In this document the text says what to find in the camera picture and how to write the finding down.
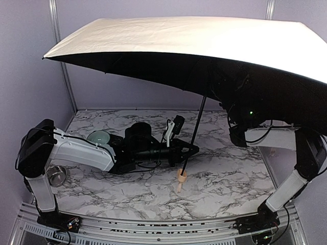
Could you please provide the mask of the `beige and black folding umbrella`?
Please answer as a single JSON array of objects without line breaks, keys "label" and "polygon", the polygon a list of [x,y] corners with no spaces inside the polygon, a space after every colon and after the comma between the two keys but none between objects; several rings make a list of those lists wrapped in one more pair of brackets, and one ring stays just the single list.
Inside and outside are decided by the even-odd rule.
[{"label": "beige and black folding umbrella", "polygon": [[44,59],[136,78],[216,100],[237,146],[261,143],[266,121],[294,127],[294,171],[324,172],[326,42],[300,22],[233,17],[97,19]]}]

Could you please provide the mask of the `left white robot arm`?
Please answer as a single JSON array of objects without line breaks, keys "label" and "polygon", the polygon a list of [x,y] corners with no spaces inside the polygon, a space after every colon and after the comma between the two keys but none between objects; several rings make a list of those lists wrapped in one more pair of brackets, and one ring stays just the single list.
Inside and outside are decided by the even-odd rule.
[{"label": "left white robot arm", "polygon": [[27,182],[41,213],[56,213],[58,205],[45,170],[52,160],[70,161],[91,166],[111,174],[136,172],[142,162],[161,160],[174,167],[199,152],[199,147],[176,138],[184,118],[167,120],[161,140],[152,136],[146,122],[136,122],[123,137],[106,131],[93,131],[87,138],[69,135],[44,119],[22,138],[15,168]]}]

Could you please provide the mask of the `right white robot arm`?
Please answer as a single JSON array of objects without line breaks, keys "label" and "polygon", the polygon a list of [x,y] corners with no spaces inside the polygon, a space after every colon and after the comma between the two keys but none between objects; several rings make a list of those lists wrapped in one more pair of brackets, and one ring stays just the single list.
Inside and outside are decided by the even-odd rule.
[{"label": "right white robot arm", "polygon": [[233,144],[259,148],[276,182],[275,191],[258,207],[261,218],[275,216],[326,171],[326,135],[318,130],[274,121],[249,128],[228,126]]}]

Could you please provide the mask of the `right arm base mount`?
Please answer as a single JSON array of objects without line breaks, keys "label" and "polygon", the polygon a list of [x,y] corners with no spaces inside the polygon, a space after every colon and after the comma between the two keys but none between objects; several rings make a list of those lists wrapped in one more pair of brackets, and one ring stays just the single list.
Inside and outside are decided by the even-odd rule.
[{"label": "right arm base mount", "polygon": [[245,234],[279,225],[280,221],[277,217],[277,212],[273,212],[265,203],[262,203],[258,207],[257,214],[235,219],[233,228],[237,229],[239,234]]}]

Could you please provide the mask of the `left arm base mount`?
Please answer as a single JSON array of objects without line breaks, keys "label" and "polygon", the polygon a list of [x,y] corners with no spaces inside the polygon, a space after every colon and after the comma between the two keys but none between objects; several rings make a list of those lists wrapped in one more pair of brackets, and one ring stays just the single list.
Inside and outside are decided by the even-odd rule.
[{"label": "left arm base mount", "polygon": [[38,224],[73,233],[79,232],[81,221],[82,218],[79,216],[61,213],[56,210],[52,212],[40,212],[37,218]]}]

